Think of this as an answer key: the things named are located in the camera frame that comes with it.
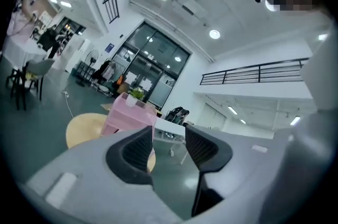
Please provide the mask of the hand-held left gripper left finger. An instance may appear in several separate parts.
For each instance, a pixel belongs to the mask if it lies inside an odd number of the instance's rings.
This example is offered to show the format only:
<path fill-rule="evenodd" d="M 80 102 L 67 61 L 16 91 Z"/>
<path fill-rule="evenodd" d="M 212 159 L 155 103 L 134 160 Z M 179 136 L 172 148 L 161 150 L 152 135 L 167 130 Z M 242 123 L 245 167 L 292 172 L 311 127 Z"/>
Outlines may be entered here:
<path fill-rule="evenodd" d="M 81 143 L 36 172 L 25 195 L 52 223 L 180 223 L 147 170 L 152 129 Z"/>

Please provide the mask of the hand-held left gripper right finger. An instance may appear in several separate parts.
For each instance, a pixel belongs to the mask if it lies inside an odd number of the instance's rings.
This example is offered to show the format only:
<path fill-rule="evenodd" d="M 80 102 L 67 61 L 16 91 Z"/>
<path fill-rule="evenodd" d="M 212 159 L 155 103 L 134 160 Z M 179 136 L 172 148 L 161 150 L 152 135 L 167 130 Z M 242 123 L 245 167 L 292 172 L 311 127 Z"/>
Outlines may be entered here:
<path fill-rule="evenodd" d="M 288 131 L 266 139 L 188 125 L 185 139 L 199 170 L 192 217 L 259 217 L 288 144 Z"/>

